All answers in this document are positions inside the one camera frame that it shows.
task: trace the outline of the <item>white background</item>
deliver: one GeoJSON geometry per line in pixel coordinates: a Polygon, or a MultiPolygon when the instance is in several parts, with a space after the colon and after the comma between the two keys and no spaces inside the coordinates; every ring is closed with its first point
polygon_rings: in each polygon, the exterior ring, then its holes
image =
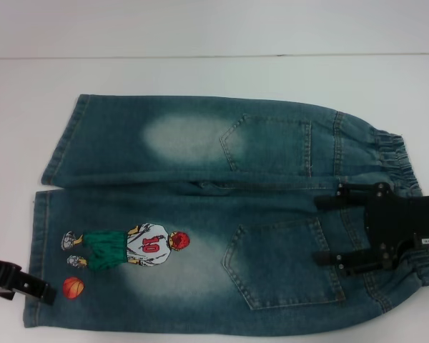
{"type": "MultiPolygon", "coordinates": [[[[80,93],[328,106],[402,134],[429,195],[429,0],[0,0],[0,259],[24,269],[34,192],[80,93]]],[[[24,329],[23,308],[0,299],[0,342],[429,339],[429,287],[356,327],[276,339],[24,329]]]]}

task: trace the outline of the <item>red hair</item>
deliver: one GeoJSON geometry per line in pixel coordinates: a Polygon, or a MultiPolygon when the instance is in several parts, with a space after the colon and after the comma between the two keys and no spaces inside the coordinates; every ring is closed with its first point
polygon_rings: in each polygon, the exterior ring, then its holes
{"type": "Polygon", "coordinates": [[[181,231],[173,233],[171,248],[181,250],[189,245],[189,236],[187,234],[181,231]]]}

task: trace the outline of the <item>blue denim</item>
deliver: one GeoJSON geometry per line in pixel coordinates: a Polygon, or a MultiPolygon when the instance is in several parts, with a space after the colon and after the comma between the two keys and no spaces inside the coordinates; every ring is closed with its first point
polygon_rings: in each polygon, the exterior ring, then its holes
{"type": "Polygon", "coordinates": [[[28,299],[26,327],[310,334],[429,285],[429,250],[358,277],[312,260],[369,247],[362,208],[318,212],[316,196],[340,182],[421,195],[400,136],[332,109],[81,95],[42,182],[64,189],[36,194],[29,272],[59,295],[28,299]],[[74,299],[70,277],[84,283],[74,299]]]}

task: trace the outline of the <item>green shorts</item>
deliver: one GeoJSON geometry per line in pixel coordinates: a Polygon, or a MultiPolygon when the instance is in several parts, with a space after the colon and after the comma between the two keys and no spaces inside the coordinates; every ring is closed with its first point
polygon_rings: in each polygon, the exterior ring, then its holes
{"type": "Polygon", "coordinates": [[[83,234],[83,246],[92,254],[87,259],[87,267],[103,270],[127,262],[127,233],[119,231],[98,231],[83,234]]]}

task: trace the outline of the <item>basketball player patch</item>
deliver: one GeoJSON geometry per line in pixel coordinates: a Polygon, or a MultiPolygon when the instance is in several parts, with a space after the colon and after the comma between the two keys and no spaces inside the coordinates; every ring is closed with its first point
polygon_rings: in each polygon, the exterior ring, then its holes
{"type": "Polygon", "coordinates": [[[156,224],[137,225],[128,232],[95,231],[77,236],[67,232],[62,237],[62,250],[80,245],[91,250],[89,257],[71,255],[66,262],[76,268],[104,270],[122,263],[153,267],[164,263],[172,251],[189,245],[189,236],[181,231],[168,234],[156,224]]]}

